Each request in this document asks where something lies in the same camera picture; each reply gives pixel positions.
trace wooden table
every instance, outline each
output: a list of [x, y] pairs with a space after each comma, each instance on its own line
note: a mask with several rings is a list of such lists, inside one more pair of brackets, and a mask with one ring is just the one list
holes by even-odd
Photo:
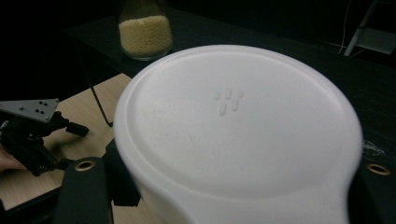
[[[130, 77], [119, 74], [94, 87], [109, 119], [113, 119], [117, 101], [130, 80]], [[85, 137], [64, 130], [58, 130], [45, 137], [45, 147], [52, 154], [59, 159], [70, 160], [102, 157], [105, 154], [106, 145], [114, 138], [114, 133], [105, 123], [91, 90], [85, 90], [60, 102], [57, 110], [62, 112], [64, 118], [84, 125], [90, 131]], [[63, 178], [62, 170], [46, 172], [41, 176], [34, 176], [29, 171], [4, 171], [0, 173], [0, 199], [8, 210], [59, 188]], [[114, 223], [153, 223], [143, 201], [137, 207], [113, 205], [113, 213]]]

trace jar lid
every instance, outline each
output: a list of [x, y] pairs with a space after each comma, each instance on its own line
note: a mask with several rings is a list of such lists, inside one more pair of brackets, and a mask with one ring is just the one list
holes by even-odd
[[216, 45], [152, 63], [115, 114], [120, 155], [158, 190], [257, 199], [351, 178], [361, 126], [318, 71], [266, 49]]

